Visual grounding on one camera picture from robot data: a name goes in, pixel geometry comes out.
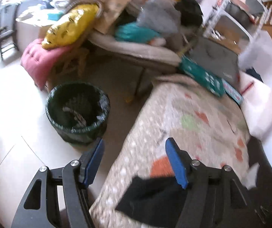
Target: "black cloth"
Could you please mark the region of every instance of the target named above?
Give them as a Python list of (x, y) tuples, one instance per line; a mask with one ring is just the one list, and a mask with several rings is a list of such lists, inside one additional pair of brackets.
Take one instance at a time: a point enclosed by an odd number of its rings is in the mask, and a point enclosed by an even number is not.
[(175, 177), (134, 177), (115, 210), (151, 226), (175, 228), (186, 197)]
[(260, 74), (257, 73), (256, 70), (253, 67), (251, 69), (247, 69), (246, 74), (251, 75), (254, 78), (256, 78), (256, 79), (260, 80), (261, 82), (263, 82), (263, 80), (261, 79)]
[(202, 11), (195, 0), (180, 0), (175, 9), (181, 12), (181, 25), (200, 27), (202, 24)]

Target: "teal fabric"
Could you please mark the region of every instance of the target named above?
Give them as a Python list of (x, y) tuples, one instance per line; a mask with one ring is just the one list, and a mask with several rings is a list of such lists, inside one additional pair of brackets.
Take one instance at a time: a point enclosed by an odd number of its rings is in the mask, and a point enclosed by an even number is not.
[(49, 20), (58, 21), (63, 16), (63, 12), (48, 13), (47, 16)]
[(153, 38), (160, 38), (160, 34), (146, 27), (139, 27), (136, 22), (119, 26), (115, 32), (117, 41), (146, 44)]
[(207, 72), (186, 56), (182, 57), (179, 69), (216, 96), (221, 97), (225, 94), (222, 80), (219, 77)]

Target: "metal shelving unit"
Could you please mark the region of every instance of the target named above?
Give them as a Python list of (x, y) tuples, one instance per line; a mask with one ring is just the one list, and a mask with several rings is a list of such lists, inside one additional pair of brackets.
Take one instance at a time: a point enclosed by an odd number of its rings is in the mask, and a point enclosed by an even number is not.
[(209, 37), (211, 35), (212, 30), (215, 28), (218, 21), (221, 19), (222, 16), (226, 16), (229, 18), (234, 24), (236, 24), (239, 28), (239, 30), (244, 33), (249, 38), (249, 44), (247, 47), (255, 41), (257, 38), (259, 32), (261, 31), (261, 28), (264, 24), (265, 18), (267, 16), (267, 8), (262, 4), (260, 0), (248, 0), (250, 1), (250, 4), (248, 4), (250, 10), (252, 12), (262, 12), (262, 18), (260, 20), (259, 25), (256, 27), (256, 30), (253, 32), (247, 31), (237, 20), (235, 20), (231, 15), (229, 15), (225, 9), (227, 5), (229, 4), (230, 0), (222, 0), (222, 4), (215, 8), (215, 11), (213, 11), (210, 15), (210, 19), (208, 20), (207, 29), (203, 33), (204, 37)]

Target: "gray bag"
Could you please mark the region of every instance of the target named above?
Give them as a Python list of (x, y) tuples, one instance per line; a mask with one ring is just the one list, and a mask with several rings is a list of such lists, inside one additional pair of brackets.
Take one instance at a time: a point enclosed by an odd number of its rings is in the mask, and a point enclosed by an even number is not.
[(235, 89), (239, 84), (238, 55), (210, 39), (199, 37), (187, 56), (205, 70), (225, 79)]
[(150, 28), (163, 36), (178, 33), (181, 13), (166, 0), (149, 0), (137, 18), (137, 26)]

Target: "pink cushion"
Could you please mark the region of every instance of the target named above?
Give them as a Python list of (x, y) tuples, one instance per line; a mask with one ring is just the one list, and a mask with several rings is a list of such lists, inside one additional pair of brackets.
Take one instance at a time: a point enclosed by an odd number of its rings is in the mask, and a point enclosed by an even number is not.
[(35, 81), (35, 84), (42, 90), (51, 72), (53, 65), (72, 46), (45, 50), (41, 47), (43, 39), (36, 39), (24, 50), (21, 57), (21, 65)]

